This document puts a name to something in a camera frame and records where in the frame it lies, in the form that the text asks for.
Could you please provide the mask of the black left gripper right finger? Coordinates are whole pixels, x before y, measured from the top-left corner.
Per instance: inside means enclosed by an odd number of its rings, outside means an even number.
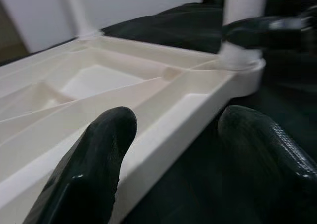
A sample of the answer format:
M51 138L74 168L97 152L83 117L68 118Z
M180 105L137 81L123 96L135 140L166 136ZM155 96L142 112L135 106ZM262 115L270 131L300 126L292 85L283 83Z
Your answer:
M317 164L269 116L228 106L218 121L223 202L246 224L314 224Z

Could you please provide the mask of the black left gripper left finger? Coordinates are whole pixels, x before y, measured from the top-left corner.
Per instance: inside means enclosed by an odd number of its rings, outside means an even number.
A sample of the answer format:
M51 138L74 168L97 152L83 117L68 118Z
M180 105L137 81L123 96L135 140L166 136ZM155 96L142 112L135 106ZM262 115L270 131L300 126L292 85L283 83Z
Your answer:
M25 224L106 224L137 119L116 107L92 121L49 177Z

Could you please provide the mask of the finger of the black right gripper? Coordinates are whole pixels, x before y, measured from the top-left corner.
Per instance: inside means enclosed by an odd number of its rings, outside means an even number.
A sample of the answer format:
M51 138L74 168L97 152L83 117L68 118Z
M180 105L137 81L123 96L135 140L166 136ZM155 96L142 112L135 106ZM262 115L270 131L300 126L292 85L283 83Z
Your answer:
M222 27L222 41L248 50L296 50L309 31L301 17L254 17Z

